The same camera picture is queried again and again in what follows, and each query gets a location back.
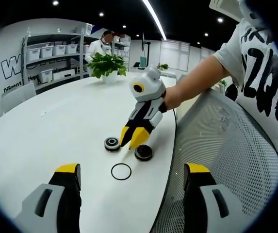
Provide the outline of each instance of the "black ceiling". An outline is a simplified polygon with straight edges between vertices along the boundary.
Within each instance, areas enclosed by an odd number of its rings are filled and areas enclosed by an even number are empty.
[[[3,25],[32,18],[66,18],[92,23],[136,39],[144,32],[146,39],[162,38],[142,0],[52,0],[11,3],[2,17]],[[237,22],[209,8],[210,0],[149,0],[168,39],[189,42],[217,50],[229,40]]]

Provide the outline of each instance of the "ceiling light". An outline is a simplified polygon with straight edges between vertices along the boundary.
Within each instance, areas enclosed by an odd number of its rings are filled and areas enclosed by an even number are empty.
[[[163,30],[163,28],[162,28],[162,26],[161,26],[161,24],[160,24],[159,19],[157,18],[157,15],[156,15],[156,13],[155,13],[153,7],[151,6],[151,4],[149,3],[148,0],[142,0],[142,1],[143,1],[143,3],[145,4],[145,6],[147,7],[147,9],[148,9],[148,11],[150,12],[150,14],[152,15],[152,17],[153,17],[153,19],[154,19],[154,21],[155,21],[155,23],[156,23],[156,25],[157,25],[157,27],[158,27],[160,33],[161,33],[162,36],[163,36],[163,39],[164,39],[164,40],[167,40],[166,35],[164,34],[164,30]]]

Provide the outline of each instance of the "robot camera eye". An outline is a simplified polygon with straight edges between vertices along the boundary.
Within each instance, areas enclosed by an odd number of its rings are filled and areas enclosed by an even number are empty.
[[[140,85],[140,84],[135,84],[135,85],[133,85],[133,88],[134,88],[134,90],[135,90],[136,92],[138,92],[138,93],[141,93],[141,92],[144,91],[143,86]]]

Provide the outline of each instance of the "green plant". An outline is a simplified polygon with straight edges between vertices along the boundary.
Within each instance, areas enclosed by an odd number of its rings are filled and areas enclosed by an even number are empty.
[[[92,76],[98,79],[102,76],[109,76],[113,71],[118,75],[126,75],[126,67],[122,57],[116,55],[101,55],[96,53],[94,59],[88,64],[93,69]]]
[[[169,65],[168,64],[161,64],[160,65],[160,63],[159,63],[157,68],[160,69],[160,70],[166,70],[166,69],[169,68]]]
[[[220,84],[223,84],[223,85],[224,85],[224,87],[226,87],[226,86],[227,86],[227,82],[226,82],[225,80],[221,80],[221,81],[219,81],[219,83],[220,83]]]

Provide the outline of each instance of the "round black part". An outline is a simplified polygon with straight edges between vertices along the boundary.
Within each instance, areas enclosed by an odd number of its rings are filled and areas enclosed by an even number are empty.
[[[142,87],[140,87],[139,85],[134,85],[133,88],[136,92],[139,92],[139,93],[141,93],[143,91]]]
[[[140,161],[148,161],[153,156],[152,148],[147,145],[139,145],[134,151],[134,156]]]
[[[116,137],[108,137],[104,141],[104,147],[109,152],[116,152],[120,149],[119,140]]]

